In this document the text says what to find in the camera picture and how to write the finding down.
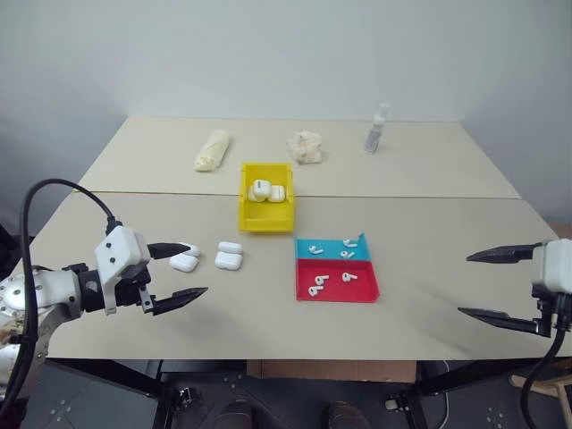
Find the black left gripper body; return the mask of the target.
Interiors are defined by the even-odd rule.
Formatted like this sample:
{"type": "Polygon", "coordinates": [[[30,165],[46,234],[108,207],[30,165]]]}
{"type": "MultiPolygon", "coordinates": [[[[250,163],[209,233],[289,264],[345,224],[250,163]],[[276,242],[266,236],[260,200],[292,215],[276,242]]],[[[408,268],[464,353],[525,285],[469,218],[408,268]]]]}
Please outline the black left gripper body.
{"type": "Polygon", "coordinates": [[[151,276],[145,264],[129,265],[120,273],[114,286],[114,300],[118,307],[136,305],[144,313],[154,309],[153,298],[147,289],[151,276]]]}

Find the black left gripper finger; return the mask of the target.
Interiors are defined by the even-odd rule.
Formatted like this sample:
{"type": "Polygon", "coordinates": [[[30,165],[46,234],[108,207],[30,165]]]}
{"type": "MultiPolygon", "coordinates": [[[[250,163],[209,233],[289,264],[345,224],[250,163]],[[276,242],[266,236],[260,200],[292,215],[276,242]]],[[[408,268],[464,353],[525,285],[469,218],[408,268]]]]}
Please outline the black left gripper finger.
{"type": "Polygon", "coordinates": [[[165,259],[182,254],[190,250],[190,246],[180,243],[159,242],[159,243],[148,244],[147,249],[149,255],[153,259],[165,259]]]}
{"type": "Polygon", "coordinates": [[[207,287],[189,288],[174,292],[171,297],[166,299],[156,299],[155,295],[151,295],[151,313],[152,315],[161,315],[185,307],[207,291],[207,287]]]}

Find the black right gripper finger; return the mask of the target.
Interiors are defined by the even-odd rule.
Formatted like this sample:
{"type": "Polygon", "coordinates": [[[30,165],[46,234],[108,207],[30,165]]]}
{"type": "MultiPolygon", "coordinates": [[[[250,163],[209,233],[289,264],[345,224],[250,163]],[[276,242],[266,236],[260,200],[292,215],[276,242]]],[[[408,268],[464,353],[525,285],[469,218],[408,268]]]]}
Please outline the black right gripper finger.
{"type": "Polygon", "coordinates": [[[487,264],[516,264],[521,260],[531,260],[536,247],[536,244],[499,246],[478,251],[466,257],[466,260],[487,264]]]}
{"type": "Polygon", "coordinates": [[[507,313],[481,308],[459,307],[458,311],[491,326],[515,331],[526,332],[542,337],[551,336],[551,321],[542,318],[525,320],[509,316],[507,313]]]}

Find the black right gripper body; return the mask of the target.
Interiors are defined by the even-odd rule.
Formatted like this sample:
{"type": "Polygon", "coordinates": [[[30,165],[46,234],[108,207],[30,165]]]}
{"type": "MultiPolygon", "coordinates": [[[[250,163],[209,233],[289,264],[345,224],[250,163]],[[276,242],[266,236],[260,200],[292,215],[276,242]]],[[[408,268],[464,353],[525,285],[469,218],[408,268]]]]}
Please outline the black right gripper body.
{"type": "Polygon", "coordinates": [[[552,292],[546,286],[534,284],[532,297],[541,316],[534,318],[537,333],[569,332],[571,330],[571,295],[552,292]]]}

